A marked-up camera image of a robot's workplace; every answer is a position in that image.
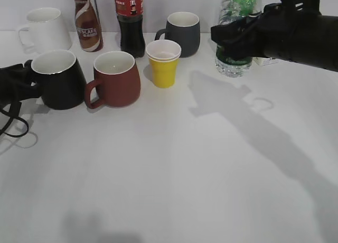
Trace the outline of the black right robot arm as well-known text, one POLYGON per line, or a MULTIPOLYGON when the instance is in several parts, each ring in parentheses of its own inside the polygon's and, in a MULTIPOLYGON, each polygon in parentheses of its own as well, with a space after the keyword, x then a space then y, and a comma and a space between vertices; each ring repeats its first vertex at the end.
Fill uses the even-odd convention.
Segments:
POLYGON ((337 71, 337 17, 320 13, 320 0, 280 0, 257 17, 211 27, 227 57, 275 58, 337 71))

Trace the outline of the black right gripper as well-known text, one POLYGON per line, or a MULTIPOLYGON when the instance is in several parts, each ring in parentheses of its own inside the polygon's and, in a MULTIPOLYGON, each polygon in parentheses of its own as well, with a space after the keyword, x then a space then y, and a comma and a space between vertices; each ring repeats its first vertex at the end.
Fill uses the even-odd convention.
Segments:
POLYGON ((265 57, 264 48, 273 38, 287 34, 288 25, 281 3, 269 4, 253 17, 247 16, 229 24, 211 27, 211 40, 222 48, 225 57, 234 60, 265 57))

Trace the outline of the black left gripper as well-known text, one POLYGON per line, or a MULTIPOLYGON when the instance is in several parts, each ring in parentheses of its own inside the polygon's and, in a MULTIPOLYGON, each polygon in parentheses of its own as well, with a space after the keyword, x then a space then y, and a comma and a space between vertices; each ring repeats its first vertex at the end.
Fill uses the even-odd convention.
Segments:
POLYGON ((42 87, 32 70, 32 60, 1 68, 1 108, 13 102, 39 98, 42 87))

